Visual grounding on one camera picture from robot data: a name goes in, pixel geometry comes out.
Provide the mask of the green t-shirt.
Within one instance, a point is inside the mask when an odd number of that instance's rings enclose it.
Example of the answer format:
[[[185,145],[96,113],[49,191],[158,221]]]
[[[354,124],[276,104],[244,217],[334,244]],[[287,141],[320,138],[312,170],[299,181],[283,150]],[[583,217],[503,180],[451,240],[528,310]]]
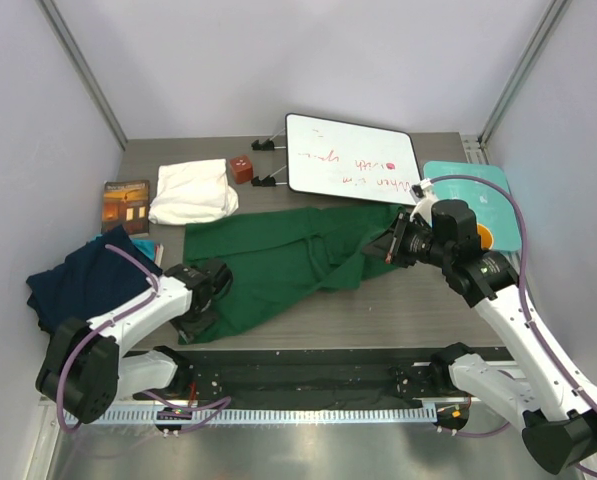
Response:
[[[193,343],[245,333],[317,291],[356,290],[393,271],[363,249],[402,210],[389,204],[304,207],[187,225],[184,264],[217,258],[233,274],[229,292],[210,307],[216,320]]]

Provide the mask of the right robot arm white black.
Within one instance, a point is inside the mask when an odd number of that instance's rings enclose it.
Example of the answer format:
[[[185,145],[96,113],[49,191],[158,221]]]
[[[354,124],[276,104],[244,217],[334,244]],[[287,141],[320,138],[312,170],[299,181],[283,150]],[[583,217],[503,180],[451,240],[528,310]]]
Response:
[[[535,462],[553,475],[597,453],[597,387],[544,331],[516,269],[482,246],[466,202],[435,201],[427,215],[402,212],[363,251],[401,268],[439,268],[450,289],[494,329],[525,378],[514,380],[455,343],[431,358],[435,391],[483,401],[520,432]]]

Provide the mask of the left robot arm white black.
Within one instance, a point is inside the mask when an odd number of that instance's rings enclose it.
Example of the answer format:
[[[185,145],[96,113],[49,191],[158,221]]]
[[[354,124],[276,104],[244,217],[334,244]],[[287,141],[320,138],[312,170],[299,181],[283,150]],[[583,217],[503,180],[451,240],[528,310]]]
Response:
[[[116,400],[145,391],[183,397],[193,378],[189,360],[166,346],[129,352],[167,323],[186,339],[207,330],[216,320],[210,306],[233,280],[220,259],[200,267],[178,264],[148,276],[146,290],[121,306],[88,320],[66,320],[49,341],[36,389],[80,424],[98,420]]]

